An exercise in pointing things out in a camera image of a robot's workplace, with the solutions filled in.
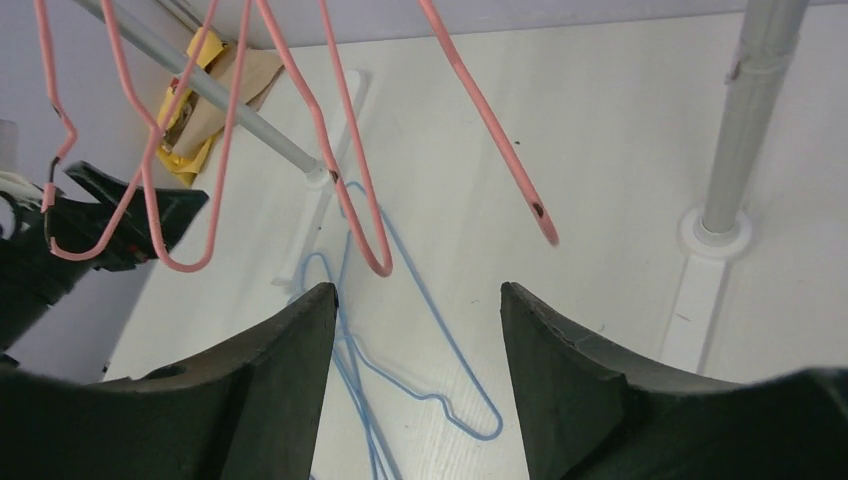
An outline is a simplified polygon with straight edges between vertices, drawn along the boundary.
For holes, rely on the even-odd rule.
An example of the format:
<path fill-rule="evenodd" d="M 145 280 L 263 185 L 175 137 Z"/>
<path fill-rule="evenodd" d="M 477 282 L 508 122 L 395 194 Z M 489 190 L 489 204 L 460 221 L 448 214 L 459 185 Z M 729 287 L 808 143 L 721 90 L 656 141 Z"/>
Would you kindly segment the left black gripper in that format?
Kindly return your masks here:
<path fill-rule="evenodd" d="M 92 195 L 90 202 L 62 193 L 47 215 L 29 195 L 2 191 L 13 214 L 1 235 L 1 348 L 7 350 L 91 270 L 122 272 L 154 260 L 144 190 L 138 187 L 107 247 L 96 257 L 69 261 L 52 254 L 53 236 L 65 250 L 88 250 L 99 239 L 127 189 L 125 182 L 80 161 L 66 174 Z"/>

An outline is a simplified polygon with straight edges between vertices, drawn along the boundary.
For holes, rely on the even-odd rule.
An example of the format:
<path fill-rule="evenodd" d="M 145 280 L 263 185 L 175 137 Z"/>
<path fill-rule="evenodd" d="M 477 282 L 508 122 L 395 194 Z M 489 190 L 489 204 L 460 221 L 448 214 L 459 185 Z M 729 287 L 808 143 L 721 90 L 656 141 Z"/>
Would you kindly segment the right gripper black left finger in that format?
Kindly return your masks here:
<path fill-rule="evenodd" d="M 5 479 L 306 479 L 336 287 L 139 379 L 80 385 L 1 371 Z"/>

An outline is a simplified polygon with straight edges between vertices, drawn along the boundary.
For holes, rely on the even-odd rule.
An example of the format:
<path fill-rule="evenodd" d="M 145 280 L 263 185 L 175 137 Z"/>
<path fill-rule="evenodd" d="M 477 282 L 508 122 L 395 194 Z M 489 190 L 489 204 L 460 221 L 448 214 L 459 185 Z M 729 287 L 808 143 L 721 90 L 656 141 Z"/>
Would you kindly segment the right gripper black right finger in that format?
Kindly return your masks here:
<path fill-rule="evenodd" d="M 501 287 L 514 401 L 533 479 L 843 479 L 847 372 L 750 384 L 639 355 Z"/>

